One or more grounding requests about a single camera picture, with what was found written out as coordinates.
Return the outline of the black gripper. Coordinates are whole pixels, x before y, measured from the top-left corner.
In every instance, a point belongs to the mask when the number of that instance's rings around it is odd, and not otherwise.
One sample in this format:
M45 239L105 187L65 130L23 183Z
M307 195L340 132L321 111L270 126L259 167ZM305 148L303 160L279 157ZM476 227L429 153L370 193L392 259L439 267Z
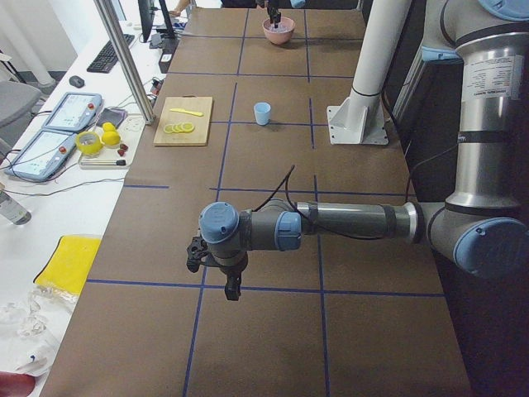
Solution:
M265 0L265 6L269 15L270 27L277 26L281 22L281 13L279 10L279 0Z
M233 298L235 301L238 301L241 296L242 273L247 267L247 255L217 258L217 262L220 265L221 271L228 279L224 288L226 298Z

